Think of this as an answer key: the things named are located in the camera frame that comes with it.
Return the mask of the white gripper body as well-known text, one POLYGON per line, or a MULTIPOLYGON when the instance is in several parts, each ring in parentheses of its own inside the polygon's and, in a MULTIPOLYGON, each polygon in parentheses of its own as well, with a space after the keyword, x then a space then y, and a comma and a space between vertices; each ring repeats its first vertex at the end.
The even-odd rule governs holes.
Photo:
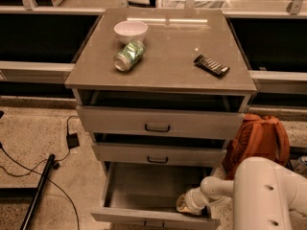
POLYGON ((184 195, 184 210, 192 215, 199 215, 205 207, 227 204, 231 197, 213 189, 208 191, 201 188, 191 189, 184 195))

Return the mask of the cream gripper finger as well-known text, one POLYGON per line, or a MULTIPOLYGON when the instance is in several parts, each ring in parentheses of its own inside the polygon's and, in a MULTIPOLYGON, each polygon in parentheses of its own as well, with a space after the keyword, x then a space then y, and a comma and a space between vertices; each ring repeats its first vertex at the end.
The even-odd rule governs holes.
POLYGON ((188 208, 188 206, 185 203, 185 194, 182 194, 177 199, 176 208, 177 208, 177 211, 180 213, 187 213, 187 214, 191 213, 191 210, 188 208))

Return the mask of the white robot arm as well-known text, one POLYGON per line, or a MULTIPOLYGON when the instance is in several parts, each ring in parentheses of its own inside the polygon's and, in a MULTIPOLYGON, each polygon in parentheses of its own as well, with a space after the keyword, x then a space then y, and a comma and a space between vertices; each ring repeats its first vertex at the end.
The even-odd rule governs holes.
POLYGON ((307 217, 307 179, 262 157, 245 159, 232 180, 207 176, 182 194, 181 213, 233 201, 233 230, 293 230, 291 216, 307 217))

